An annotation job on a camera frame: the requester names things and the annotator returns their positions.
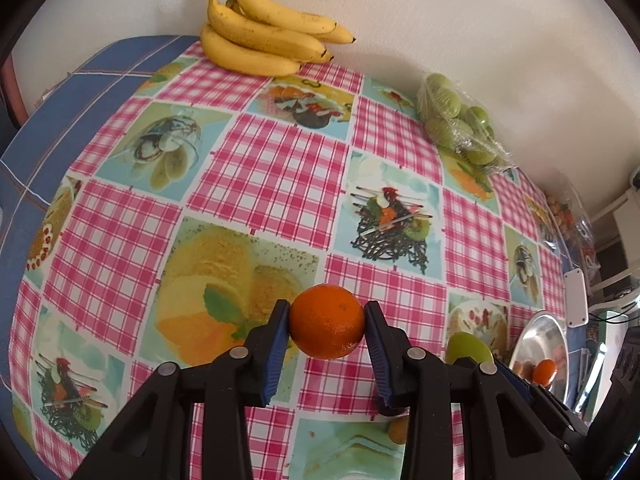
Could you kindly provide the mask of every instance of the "white wall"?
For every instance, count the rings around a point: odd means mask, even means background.
[[[602,0],[279,0],[358,38],[336,61],[407,92],[432,68],[499,118],[535,178],[557,166],[591,210],[640,164],[640,55]],[[206,0],[48,0],[14,61],[26,104],[111,41],[197,34]]]

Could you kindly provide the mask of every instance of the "tablecloth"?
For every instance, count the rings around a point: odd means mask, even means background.
[[[195,38],[116,43],[45,101],[0,170],[11,410],[60,478],[158,364],[208,362],[314,283],[378,300],[440,356],[465,330],[506,357],[537,310],[564,319],[542,192],[438,150],[410,96],[336,64],[272,79],[214,66]],[[428,228],[363,234],[383,209]],[[403,449],[374,396],[364,342],[334,361],[289,348],[271,405],[246,412],[255,477],[397,477]],[[456,406],[452,420],[460,478]]]

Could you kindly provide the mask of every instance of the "plastic bag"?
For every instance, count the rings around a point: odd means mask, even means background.
[[[591,283],[600,264],[596,257],[591,222],[578,192],[569,179],[561,173],[555,179],[555,184],[548,186],[544,191],[546,204],[566,244],[571,260],[582,269],[587,282]]]
[[[510,154],[495,137],[495,122],[486,109],[446,76],[430,73],[417,95],[417,110],[426,135],[485,173],[514,168]]]

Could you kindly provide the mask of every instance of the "silver screw head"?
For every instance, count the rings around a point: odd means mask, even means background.
[[[178,367],[175,365],[175,363],[162,363],[158,367],[158,373],[163,376],[173,375],[177,368]]]
[[[480,371],[486,375],[494,375],[498,371],[498,367],[493,361],[483,361],[480,363]]]
[[[411,358],[419,361],[420,359],[424,359],[427,357],[427,352],[420,348],[419,346],[412,346],[406,351],[406,354]]]
[[[229,350],[229,355],[233,359],[244,359],[249,355],[249,349],[246,346],[234,346]]]

